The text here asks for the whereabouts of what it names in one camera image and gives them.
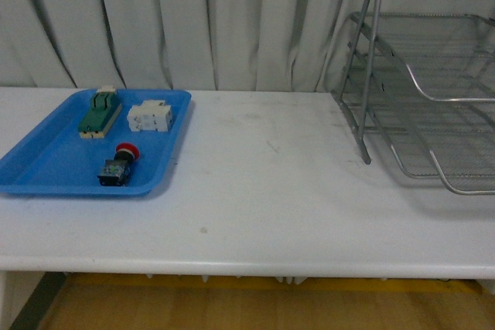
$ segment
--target terminal block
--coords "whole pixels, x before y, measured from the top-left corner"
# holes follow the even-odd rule
[[[145,100],[132,106],[127,120],[131,131],[169,131],[172,108],[164,100]]]
[[[82,138],[104,138],[122,110],[113,87],[103,87],[90,99],[90,109],[77,125]]]

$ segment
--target metal wire rack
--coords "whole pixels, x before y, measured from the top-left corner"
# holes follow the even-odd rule
[[[495,194],[495,22],[385,14],[381,0],[368,14],[369,4],[350,17],[357,30],[333,91],[363,160],[371,119],[407,176],[440,178],[461,195]]]

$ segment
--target blue plastic tray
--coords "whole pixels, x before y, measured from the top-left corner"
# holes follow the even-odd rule
[[[23,195],[140,196],[160,183],[191,95],[181,90],[118,90],[122,112],[102,139],[83,139],[77,124],[90,106],[95,90],[67,98],[45,120],[0,160],[0,192]],[[127,113],[144,100],[166,100],[172,106],[168,132],[132,132]],[[103,187],[97,175],[104,161],[113,158],[115,147],[131,142],[141,152],[132,165],[129,183]]]

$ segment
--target yellow floor stripe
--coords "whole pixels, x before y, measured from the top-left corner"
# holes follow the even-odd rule
[[[144,274],[71,274],[69,284],[181,287],[206,289],[307,290],[307,291],[388,291],[481,294],[483,288],[472,280],[416,280],[377,278],[308,278],[300,285],[279,283],[274,277],[212,276],[204,283],[201,276]]]

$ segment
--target green electrical component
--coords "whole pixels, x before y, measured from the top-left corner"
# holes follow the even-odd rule
[[[104,138],[122,110],[114,88],[101,88],[90,99],[90,109],[77,125],[81,138]]]

